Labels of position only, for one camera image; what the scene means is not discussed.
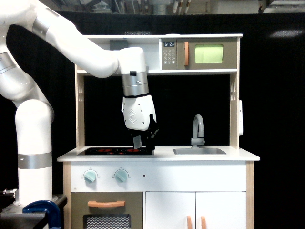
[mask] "zigzag pattern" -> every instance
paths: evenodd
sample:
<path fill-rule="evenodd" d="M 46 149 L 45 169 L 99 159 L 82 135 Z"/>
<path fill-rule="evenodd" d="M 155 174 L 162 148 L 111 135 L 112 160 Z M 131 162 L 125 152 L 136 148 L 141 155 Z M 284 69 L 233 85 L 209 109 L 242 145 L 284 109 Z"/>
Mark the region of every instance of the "zigzag pattern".
<path fill-rule="evenodd" d="M 131 229 L 127 217 L 88 217 L 87 229 Z"/>

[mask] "microwave window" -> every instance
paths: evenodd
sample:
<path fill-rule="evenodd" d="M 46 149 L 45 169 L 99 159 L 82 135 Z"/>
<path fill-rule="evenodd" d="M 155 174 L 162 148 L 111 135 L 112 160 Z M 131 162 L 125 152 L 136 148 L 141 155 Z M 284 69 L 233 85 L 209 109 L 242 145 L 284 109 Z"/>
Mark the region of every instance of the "microwave window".
<path fill-rule="evenodd" d="M 195 63 L 222 63 L 224 46 L 222 44 L 195 45 Z"/>
<path fill-rule="evenodd" d="M 163 42 L 164 47 L 175 47 L 175 42 Z"/>

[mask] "black backdrop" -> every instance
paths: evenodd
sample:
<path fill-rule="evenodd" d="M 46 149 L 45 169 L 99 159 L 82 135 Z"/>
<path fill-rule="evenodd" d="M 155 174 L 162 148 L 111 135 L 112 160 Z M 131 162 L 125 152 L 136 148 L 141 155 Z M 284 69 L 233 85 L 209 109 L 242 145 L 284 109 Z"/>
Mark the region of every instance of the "black backdrop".
<path fill-rule="evenodd" d="M 242 33 L 240 98 L 244 105 L 244 135 L 240 137 L 240 147 L 261 158 L 254 164 L 255 228 L 305 228 L 302 161 L 305 152 L 304 14 L 142 16 L 59 13 L 74 22 L 83 34 Z M 62 164 L 56 162 L 56 158 L 76 145 L 74 65 L 19 26 L 11 26 L 7 45 L 20 67 L 35 79 L 55 110 L 52 124 L 53 193 L 62 193 Z M 203 115 L 209 145 L 227 144 L 227 76 L 195 76 L 191 80 L 186 76 L 172 79 L 149 77 L 158 122 L 163 126 L 158 144 L 189 144 L 196 113 Z M 130 144 L 120 113 L 120 78 L 103 81 L 88 78 L 85 87 L 90 92 L 86 95 L 86 115 L 108 117 L 105 121 L 86 120 L 86 144 Z M 0 106 L 0 190 L 3 190 L 18 186 L 16 108 L 3 97 L 0 97 Z M 214 114 L 210 113 L 211 108 L 215 109 Z"/>

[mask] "orange handle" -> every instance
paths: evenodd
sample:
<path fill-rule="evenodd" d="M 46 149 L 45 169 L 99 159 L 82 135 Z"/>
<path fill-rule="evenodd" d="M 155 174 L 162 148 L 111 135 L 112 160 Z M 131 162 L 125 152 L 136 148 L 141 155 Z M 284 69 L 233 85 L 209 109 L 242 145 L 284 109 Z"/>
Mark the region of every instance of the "orange handle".
<path fill-rule="evenodd" d="M 187 229 L 192 229 L 192 220 L 190 216 L 187 216 Z"/>
<path fill-rule="evenodd" d="M 125 201 L 116 201 L 116 202 L 96 202 L 96 201 L 89 201 L 88 202 L 89 207 L 95 207 L 95 208 L 113 208 L 113 207 L 121 207 L 125 206 Z"/>
<path fill-rule="evenodd" d="M 202 226 L 202 229 L 205 229 L 205 217 L 204 216 L 201 216 L 201 226 Z"/>
<path fill-rule="evenodd" d="M 184 42 L 184 65 L 189 65 L 189 43 Z"/>

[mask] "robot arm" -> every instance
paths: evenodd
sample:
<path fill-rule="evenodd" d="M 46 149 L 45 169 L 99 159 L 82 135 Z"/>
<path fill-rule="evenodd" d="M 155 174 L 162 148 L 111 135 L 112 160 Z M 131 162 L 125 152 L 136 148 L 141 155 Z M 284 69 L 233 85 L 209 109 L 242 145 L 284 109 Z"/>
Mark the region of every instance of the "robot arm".
<path fill-rule="evenodd" d="M 142 136 L 151 145 L 149 142 L 157 131 L 156 115 L 152 98 L 148 95 L 146 65 L 141 48 L 106 51 L 82 36 L 69 20 L 37 0 L 2 1 L 0 7 L 4 9 L 0 13 L 0 24 L 3 25 L 0 26 L 1 37 L 3 34 L 6 36 L 10 24 L 18 24 L 44 39 L 95 77 L 105 78 L 121 71 L 125 124 L 133 137 Z M 6 60 L 4 63 L 0 61 L 0 74 L 8 76 L 0 77 L 0 93 L 17 107 L 29 99 L 49 104 L 33 79 L 18 67 L 6 48 L 4 38 L 0 38 L 0 55 Z M 14 87 L 11 87 L 8 78 L 14 78 Z M 134 138 L 134 146 L 142 146 L 141 137 Z"/>
<path fill-rule="evenodd" d="M 6 46 L 9 25 L 17 24 L 40 36 L 93 76 L 105 78 L 121 71 L 122 111 L 135 148 L 146 142 L 154 150 L 158 131 L 143 50 L 106 51 L 82 36 L 75 26 L 37 0 L 0 1 L 0 93 L 17 106 L 20 204 L 52 199 L 51 122 L 53 109 L 35 81 L 16 63 Z"/>

